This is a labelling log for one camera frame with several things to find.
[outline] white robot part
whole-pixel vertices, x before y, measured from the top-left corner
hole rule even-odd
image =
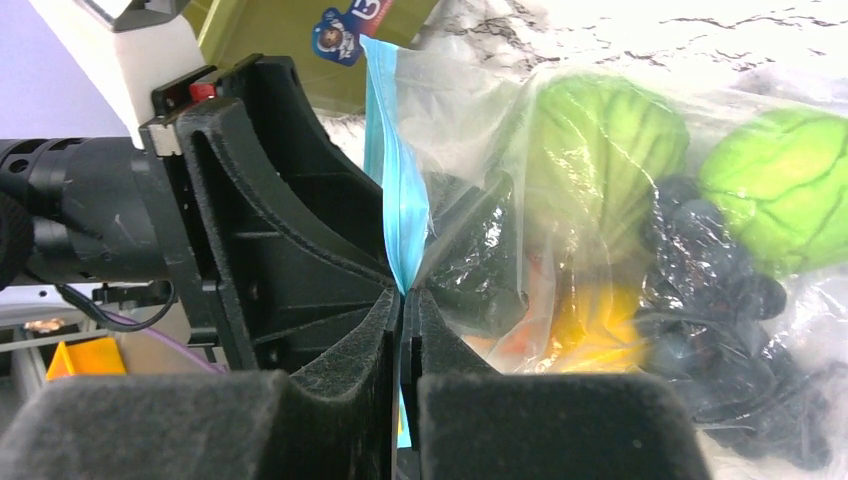
[[[114,33],[80,0],[30,3],[127,127],[136,148],[143,148],[138,127],[154,116],[151,92],[206,64],[182,16]]]

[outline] green vegetable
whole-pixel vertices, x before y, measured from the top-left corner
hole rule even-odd
[[[654,181],[684,166],[683,118],[624,78],[586,74],[545,86],[524,121],[531,242],[554,232],[575,269],[640,251]]]
[[[848,119],[768,112],[715,148],[699,182],[765,273],[848,261]]]

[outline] orange object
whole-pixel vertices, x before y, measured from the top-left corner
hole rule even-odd
[[[126,375],[114,338],[104,337],[68,345],[60,342],[47,369],[47,380],[74,375]]]
[[[644,341],[632,319],[639,290],[583,285],[562,299],[539,371],[624,373],[637,369]]]

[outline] black cylinder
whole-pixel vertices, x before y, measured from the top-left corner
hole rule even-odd
[[[33,216],[32,273],[56,284],[168,278],[133,176],[137,155],[129,138],[0,140],[0,191]]]

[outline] purple surface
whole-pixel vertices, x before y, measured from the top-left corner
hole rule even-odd
[[[0,15],[0,139],[126,136],[127,130],[28,0]]]

